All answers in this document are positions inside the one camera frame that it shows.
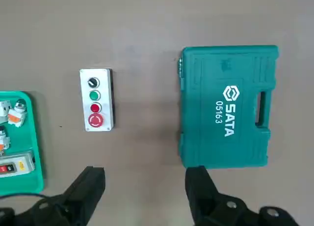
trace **robotic arm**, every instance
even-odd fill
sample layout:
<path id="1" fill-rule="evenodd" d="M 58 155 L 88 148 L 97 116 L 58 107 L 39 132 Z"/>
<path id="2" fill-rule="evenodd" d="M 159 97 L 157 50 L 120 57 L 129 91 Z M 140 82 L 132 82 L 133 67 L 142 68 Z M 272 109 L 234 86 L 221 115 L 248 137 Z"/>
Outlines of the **robotic arm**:
<path id="1" fill-rule="evenodd" d="M 195 226 L 298 226 L 280 208 L 263 207 L 257 214 L 242 200 L 219 193 L 204 167 L 186 170 L 185 189 Z M 85 226 L 104 191 L 104 168 L 86 167 L 61 195 L 29 194 L 44 199 L 22 214 L 0 208 L 0 226 Z"/>

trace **toolbox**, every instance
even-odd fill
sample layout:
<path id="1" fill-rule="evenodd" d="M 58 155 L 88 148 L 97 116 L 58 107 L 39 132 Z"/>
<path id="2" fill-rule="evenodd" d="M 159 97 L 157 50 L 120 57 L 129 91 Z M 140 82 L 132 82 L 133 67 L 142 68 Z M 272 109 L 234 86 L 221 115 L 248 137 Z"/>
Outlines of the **toolbox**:
<path id="1" fill-rule="evenodd" d="M 276 46 L 188 47 L 179 59 L 185 167 L 267 164 Z"/>

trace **white switch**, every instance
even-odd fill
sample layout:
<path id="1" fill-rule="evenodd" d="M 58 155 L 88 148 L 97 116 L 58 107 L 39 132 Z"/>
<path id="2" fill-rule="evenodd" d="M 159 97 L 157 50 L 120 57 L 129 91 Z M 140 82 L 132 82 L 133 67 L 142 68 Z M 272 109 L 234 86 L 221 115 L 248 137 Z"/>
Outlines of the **white switch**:
<path id="1" fill-rule="evenodd" d="M 113 128 L 110 69 L 79 71 L 86 131 L 110 131 Z"/>

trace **green tray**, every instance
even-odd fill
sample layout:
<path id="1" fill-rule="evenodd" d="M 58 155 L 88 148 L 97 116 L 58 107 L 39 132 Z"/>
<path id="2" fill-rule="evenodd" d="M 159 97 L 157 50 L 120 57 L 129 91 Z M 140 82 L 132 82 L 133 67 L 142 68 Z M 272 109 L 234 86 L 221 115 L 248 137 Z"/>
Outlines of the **green tray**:
<path id="1" fill-rule="evenodd" d="M 17 128 L 3 123 L 6 134 L 11 139 L 11 146 L 5 154 L 18 154 L 32 150 L 35 158 L 35 170 L 28 174 L 0 178 L 0 195 L 12 193 L 38 193 L 44 188 L 44 179 L 39 156 L 32 103 L 24 92 L 0 91 L 0 101 L 9 100 L 14 106 L 18 99 L 26 102 L 26 118 L 24 124 Z"/>

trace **teal tray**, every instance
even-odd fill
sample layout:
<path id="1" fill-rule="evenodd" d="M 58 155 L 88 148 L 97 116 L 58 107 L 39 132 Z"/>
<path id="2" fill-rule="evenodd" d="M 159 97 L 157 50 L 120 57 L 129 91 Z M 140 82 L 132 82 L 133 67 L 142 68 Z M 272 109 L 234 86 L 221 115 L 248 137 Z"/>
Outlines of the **teal tray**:
<path id="1" fill-rule="evenodd" d="M 267 164 L 277 58 L 278 48 L 272 45 L 183 50 L 179 150 L 185 167 Z"/>
<path id="2" fill-rule="evenodd" d="M 19 128 L 3 123 L 7 135 L 11 139 L 11 146 L 5 154 L 18 154 L 32 150 L 35 158 L 35 170 L 28 174 L 0 178 L 0 195 L 12 193 L 38 193 L 44 188 L 41 160 L 37 144 L 35 121 L 32 103 L 28 95 L 20 91 L 0 91 L 0 101 L 9 100 L 14 106 L 18 99 L 26 102 L 26 119 Z"/>

